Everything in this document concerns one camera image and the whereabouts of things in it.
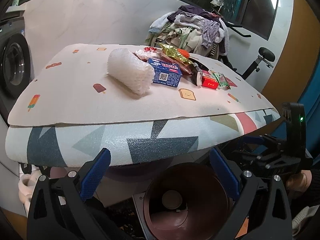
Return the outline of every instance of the person's hand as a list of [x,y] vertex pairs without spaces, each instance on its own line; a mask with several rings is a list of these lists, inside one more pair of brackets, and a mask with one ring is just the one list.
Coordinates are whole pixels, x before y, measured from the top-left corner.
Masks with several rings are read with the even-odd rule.
[[287,183],[285,184],[285,187],[289,191],[299,193],[295,196],[298,197],[306,192],[306,190],[310,186],[311,179],[311,171],[302,170],[300,173],[290,176],[290,178],[287,180]]

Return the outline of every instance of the patterned tablecloth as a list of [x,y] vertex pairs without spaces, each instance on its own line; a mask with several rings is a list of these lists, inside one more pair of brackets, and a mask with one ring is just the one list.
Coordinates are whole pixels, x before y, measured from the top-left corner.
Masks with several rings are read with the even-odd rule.
[[8,129],[12,160],[35,165],[81,167],[105,147],[111,166],[150,162],[213,147],[280,118],[276,109],[153,122],[17,127]]

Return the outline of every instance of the gold foil wrapper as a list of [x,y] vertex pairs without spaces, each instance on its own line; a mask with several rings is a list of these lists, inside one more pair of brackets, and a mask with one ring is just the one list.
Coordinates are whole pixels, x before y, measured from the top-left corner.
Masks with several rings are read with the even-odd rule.
[[167,56],[172,57],[185,64],[193,64],[191,60],[188,60],[185,56],[183,56],[174,46],[163,43],[158,44]]

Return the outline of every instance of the window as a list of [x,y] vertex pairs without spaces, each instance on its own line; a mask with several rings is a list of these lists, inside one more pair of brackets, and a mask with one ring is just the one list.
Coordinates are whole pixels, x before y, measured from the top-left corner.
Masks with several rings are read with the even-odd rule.
[[278,0],[225,0],[221,13],[227,21],[241,24],[257,35],[269,38]]

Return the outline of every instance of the pile of clothes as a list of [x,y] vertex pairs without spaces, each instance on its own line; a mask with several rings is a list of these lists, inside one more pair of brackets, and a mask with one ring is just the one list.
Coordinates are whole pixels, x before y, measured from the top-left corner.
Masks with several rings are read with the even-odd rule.
[[156,43],[166,43],[202,56],[214,50],[218,57],[228,55],[229,33],[221,16],[197,6],[183,5],[176,12],[155,20],[145,43],[152,47]]

